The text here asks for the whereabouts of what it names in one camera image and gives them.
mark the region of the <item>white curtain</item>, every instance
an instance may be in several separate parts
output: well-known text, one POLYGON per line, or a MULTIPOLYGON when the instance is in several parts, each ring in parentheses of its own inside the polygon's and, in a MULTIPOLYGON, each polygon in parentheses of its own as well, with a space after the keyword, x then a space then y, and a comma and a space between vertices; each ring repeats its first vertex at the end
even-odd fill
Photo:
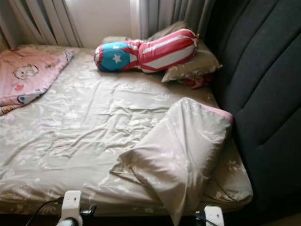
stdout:
POLYGON ((11 48, 18 44, 48 44, 82 47, 64 0, 8 0, 22 38, 9 34, 11 48))
POLYGON ((133 37, 148 38, 181 20, 204 37, 214 2, 215 0, 131 0, 133 37))

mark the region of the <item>beige pillow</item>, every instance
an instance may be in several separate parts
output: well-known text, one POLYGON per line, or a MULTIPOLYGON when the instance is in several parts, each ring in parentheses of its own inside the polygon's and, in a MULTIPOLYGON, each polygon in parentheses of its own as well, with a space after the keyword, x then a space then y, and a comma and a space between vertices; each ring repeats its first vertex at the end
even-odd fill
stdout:
POLYGON ((218 62, 215 55, 208 49, 204 42, 199 39, 196 55, 183 64, 168 68, 162 82, 197 78, 204 74, 213 73, 221 67, 222 65, 218 62))
POLYGON ((199 205, 231 125, 230 113, 182 98, 110 172, 154 191, 176 226, 199 205))
POLYGON ((154 35, 150 36, 148 39, 146 39, 147 42, 149 41, 154 41, 157 40, 159 38, 162 38, 172 32, 176 32, 177 30, 180 30, 182 28, 188 28, 188 26, 186 25, 186 23, 184 21, 179 21, 176 22, 172 25, 170 25, 169 27, 155 33, 154 35))
POLYGON ((126 36, 107 36, 103 39, 102 44, 112 43, 112 42, 117 42, 117 41, 127 41, 130 39, 131 38, 126 37, 126 36))

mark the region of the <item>beige bed sheet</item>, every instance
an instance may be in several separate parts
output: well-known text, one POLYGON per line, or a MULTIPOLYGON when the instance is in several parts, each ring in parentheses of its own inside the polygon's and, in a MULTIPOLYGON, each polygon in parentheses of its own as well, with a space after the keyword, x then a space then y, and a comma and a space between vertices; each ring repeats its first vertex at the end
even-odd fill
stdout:
MULTIPOLYGON (((64 49, 33 47, 52 53, 64 49)), ((210 88, 161 83, 161 74, 100 73, 93 49, 73 50, 74 59, 46 94, 0 117, 0 213, 32 214, 43 202, 80 189, 82 206, 97 204, 99 216, 167 214, 153 191, 109 170, 182 97, 217 107, 210 88)), ((236 210, 252 196, 230 139, 200 209, 216 204, 236 210)), ((41 213, 59 212, 49 205, 41 213)))

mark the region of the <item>wall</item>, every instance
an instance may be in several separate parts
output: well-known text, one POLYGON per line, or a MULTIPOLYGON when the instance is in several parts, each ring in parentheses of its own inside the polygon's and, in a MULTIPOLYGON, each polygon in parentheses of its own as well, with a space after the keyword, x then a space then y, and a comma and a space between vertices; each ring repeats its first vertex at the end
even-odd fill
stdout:
POLYGON ((86 48, 109 35, 132 36, 130 0, 66 0, 66 5, 86 48))

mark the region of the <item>upholstered headboard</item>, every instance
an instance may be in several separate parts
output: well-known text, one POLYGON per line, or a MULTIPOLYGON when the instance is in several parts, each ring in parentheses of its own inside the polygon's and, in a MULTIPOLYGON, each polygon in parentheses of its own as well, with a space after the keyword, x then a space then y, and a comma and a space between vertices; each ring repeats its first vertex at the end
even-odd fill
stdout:
POLYGON ((301 0, 216 0, 206 43, 213 91, 259 210, 301 201, 301 0))

